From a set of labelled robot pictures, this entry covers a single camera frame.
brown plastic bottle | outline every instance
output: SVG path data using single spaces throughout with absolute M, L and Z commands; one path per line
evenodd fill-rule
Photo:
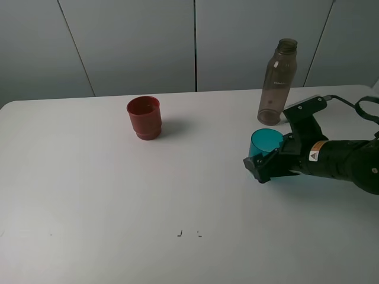
M 265 125 L 280 122 L 280 113 L 284 109 L 297 69 L 296 50 L 297 41 L 283 38 L 268 62 L 258 111 L 258 120 Z

plastic cup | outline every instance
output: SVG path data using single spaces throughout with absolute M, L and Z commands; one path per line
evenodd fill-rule
M 263 128 L 255 131 L 251 135 L 249 157 L 262 153 L 266 156 L 274 149 L 279 148 L 283 141 L 283 135 L 273 129 Z
M 139 96 L 126 106 L 131 125 L 138 138 L 153 140 L 162 131 L 159 101 L 152 96 Z

yellow warning sticker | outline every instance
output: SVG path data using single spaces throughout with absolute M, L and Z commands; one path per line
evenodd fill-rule
M 322 146 L 325 145 L 326 141 L 318 141 L 315 145 L 313 145 L 312 149 L 309 152 L 309 160 L 311 162 L 317 162 L 319 160 L 319 153 Z

white table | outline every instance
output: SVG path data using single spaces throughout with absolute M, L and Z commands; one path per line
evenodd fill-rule
M 0 283 L 378 283 L 379 196 L 312 176 L 261 185 L 245 169 L 260 94 L 156 95 L 155 141 L 131 128 L 135 96 L 6 105 Z M 374 92 L 298 88 L 288 103 L 315 94 Z M 334 100 L 316 119 L 331 140 L 378 130 Z

red cup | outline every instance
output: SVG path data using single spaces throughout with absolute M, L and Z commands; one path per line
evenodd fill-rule
M 131 125 L 138 138 L 153 140 L 162 131 L 159 101 L 152 96 L 139 96 L 126 106 Z

